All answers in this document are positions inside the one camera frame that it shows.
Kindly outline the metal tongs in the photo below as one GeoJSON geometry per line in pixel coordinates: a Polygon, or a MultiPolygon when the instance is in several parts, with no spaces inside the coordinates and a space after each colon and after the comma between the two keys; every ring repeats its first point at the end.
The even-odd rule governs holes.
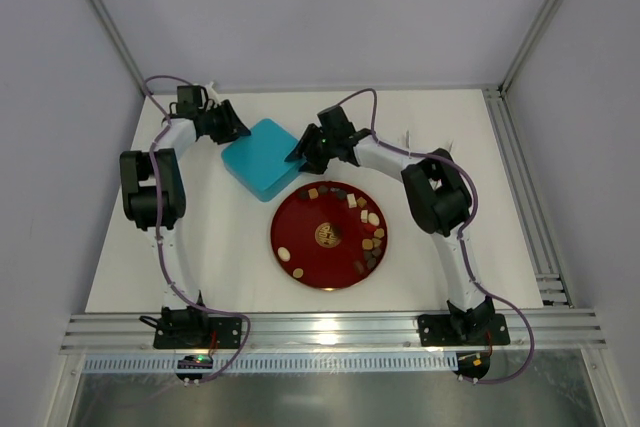
{"type": "MultiPolygon", "coordinates": [[[[413,142],[413,137],[410,130],[406,130],[404,135],[404,147],[409,151],[417,154],[418,152],[424,152],[424,149],[421,147],[417,147],[413,142]]],[[[452,152],[454,148],[454,139],[446,138],[445,140],[441,140],[439,144],[436,146],[436,149],[446,150],[448,152],[452,152]]]]}

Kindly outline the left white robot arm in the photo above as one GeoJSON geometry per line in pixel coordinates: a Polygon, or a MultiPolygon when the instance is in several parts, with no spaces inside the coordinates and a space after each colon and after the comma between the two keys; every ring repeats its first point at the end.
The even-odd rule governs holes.
{"type": "Polygon", "coordinates": [[[180,231],[187,202],[179,160],[203,137],[224,145],[248,136],[249,130],[229,101],[186,81],[180,81],[175,101],[159,111],[160,130],[150,147],[125,151],[119,158],[124,214],[149,239],[165,282],[159,315],[140,320],[153,329],[157,349],[240,350],[248,337],[248,318],[207,307],[189,267],[180,231]]]}

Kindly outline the teal box lid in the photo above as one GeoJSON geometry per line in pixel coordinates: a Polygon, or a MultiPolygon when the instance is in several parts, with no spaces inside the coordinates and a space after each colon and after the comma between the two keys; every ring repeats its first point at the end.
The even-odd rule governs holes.
{"type": "Polygon", "coordinates": [[[286,156],[298,143],[297,139],[272,119],[265,118],[257,122],[251,129],[251,135],[242,137],[228,145],[221,153],[225,161],[257,162],[285,161],[286,156]]]}

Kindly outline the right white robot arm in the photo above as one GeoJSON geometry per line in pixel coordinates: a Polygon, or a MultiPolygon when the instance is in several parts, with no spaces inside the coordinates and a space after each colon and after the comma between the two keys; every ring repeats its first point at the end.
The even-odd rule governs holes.
{"type": "Polygon", "coordinates": [[[411,216],[432,236],[445,274],[446,314],[417,318],[424,346],[482,345],[499,339],[500,324],[493,299],[474,273],[473,252],[465,228],[473,219],[476,191],[467,187],[463,172],[449,152],[437,149],[412,154],[381,140],[374,129],[356,129],[339,105],[318,114],[285,158],[302,161],[299,170],[322,174],[338,159],[383,173],[404,187],[411,216]]]}

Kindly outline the teal chocolate box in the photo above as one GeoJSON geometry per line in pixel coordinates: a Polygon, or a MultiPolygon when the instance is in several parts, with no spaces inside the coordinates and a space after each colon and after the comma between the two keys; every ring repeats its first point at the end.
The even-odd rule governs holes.
{"type": "Polygon", "coordinates": [[[225,161],[224,166],[242,187],[261,202],[271,201],[299,175],[297,164],[283,161],[225,161]]]}

